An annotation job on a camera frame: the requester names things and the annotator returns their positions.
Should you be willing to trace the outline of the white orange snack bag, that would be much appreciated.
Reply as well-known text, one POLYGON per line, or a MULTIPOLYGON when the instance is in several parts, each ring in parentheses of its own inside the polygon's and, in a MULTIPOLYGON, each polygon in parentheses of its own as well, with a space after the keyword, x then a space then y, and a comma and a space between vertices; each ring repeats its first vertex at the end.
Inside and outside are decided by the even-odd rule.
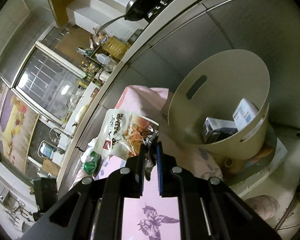
POLYGON ((159 124, 145 116, 122 109, 106 112, 94 151, 106 158, 109 155, 128 159, 139 155, 140 148, 150 148, 159 135, 159 124))

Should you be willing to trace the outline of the beige round trash bin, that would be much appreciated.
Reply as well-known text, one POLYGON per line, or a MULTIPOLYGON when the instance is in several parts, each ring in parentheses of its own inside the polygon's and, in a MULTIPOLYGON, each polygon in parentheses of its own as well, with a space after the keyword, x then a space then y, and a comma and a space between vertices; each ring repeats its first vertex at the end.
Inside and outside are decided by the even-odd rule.
POLYGON ((198 64, 175 91, 168 110, 171 133, 181 144, 247 160, 265 140, 269 89, 268 68, 259 56, 241 49, 217 53, 198 64), (201 135, 205 119, 231 120, 242 99, 255 105, 257 116, 234 135, 205 144, 201 135))

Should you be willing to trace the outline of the kitchen window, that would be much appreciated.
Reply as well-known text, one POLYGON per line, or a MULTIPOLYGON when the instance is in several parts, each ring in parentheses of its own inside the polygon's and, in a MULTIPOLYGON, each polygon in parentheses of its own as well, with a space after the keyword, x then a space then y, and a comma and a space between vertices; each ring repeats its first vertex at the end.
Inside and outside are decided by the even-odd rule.
POLYGON ((36 111, 61 125, 68 120, 89 82, 77 48, 89 47, 88 31, 67 24, 40 35, 13 80, 14 90, 36 111))

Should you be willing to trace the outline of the pink printed tablecloth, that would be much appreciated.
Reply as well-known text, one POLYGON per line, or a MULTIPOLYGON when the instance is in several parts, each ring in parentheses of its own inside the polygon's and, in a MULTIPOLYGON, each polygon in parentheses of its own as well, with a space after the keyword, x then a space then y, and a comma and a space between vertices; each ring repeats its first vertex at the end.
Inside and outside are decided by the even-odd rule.
MULTIPOLYGON (((222 172, 213 157, 198 148, 186 151, 182 150, 171 138, 170 127, 164 119, 167 114, 168 101, 172 93, 167 88, 149 88, 146 86, 130 85, 125 88, 117 104, 117 109, 131 111, 141 116, 149 117, 159 122, 159 141, 162 142, 163 152, 175 157, 176 162, 183 168, 203 179, 213 176, 222 178, 222 172)), ((151 180, 145 181, 144 195, 138 199, 128 199, 125 204, 125 214, 128 218, 124 220, 126 234, 124 239, 148 239, 141 232, 138 223, 141 220, 148 220, 143 212, 143 208, 152 207, 158 214, 166 215, 170 218, 177 217, 176 198, 162 198, 158 190, 158 172, 151 172, 151 180)))

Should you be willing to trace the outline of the dark small carton box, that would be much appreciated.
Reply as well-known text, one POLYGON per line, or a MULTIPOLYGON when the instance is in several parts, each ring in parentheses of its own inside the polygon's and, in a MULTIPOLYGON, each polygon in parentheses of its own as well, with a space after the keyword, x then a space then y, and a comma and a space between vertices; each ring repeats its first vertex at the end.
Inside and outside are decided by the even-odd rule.
POLYGON ((202 137, 205 144, 224 140, 235 133, 237 127, 234 121, 207 117, 202 127, 202 137))

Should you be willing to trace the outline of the steel sink faucet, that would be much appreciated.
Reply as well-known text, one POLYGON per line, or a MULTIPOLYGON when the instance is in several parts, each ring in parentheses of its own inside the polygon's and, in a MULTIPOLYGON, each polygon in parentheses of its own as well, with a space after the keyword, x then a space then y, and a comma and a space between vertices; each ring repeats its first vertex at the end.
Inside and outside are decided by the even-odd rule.
POLYGON ((58 127, 54 127, 52 129, 50 129, 50 131, 49 131, 49 137, 50 137, 50 139, 52 139, 52 135, 51 135, 52 132, 55 132, 55 134, 63 134, 64 136, 68 137, 69 139, 73 138, 72 135, 70 135, 68 133, 65 133, 62 129, 60 129, 58 127))

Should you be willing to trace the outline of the white blue carton box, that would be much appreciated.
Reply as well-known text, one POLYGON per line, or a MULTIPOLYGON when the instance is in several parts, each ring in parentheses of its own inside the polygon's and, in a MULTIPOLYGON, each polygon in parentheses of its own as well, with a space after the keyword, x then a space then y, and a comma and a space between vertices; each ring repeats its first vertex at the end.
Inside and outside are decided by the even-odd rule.
POLYGON ((258 109, 249 100, 243 98, 235 109, 232 118, 238 131, 244 129, 258 114, 258 109))

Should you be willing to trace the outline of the white plastic jug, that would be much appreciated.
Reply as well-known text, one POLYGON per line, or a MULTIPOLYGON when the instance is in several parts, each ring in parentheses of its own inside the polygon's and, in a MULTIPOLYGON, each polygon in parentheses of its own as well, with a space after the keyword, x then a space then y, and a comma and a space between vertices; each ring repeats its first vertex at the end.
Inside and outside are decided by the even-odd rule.
POLYGON ((96 54, 96 59, 100 64, 107 66, 110 63, 110 57, 105 54, 96 54))

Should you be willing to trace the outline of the yellow cooking oil jug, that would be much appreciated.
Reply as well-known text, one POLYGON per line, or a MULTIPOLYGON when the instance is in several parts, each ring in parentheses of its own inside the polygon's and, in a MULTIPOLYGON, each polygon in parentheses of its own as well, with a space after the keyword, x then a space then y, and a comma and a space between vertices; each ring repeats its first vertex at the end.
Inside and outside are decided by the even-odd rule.
POLYGON ((122 60, 126 52, 130 49, 130 45, 122 42, 116 36, 100 35, 98 37, 101 47, 112 58, 122 60))

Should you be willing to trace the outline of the lidded steel wok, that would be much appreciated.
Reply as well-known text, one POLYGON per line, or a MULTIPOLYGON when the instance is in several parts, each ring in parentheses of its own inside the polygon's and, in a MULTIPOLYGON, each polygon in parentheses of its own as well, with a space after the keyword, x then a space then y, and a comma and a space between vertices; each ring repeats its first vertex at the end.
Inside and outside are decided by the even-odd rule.
POLYGON ((101 31, 121 18, 131 22, 146 20, 149 23, 151 22, 149 14, 160 4, 161 0, 129 0, 126 5, 125 14, 103 24, 98 28, 96 33, 99 34, 101 31))

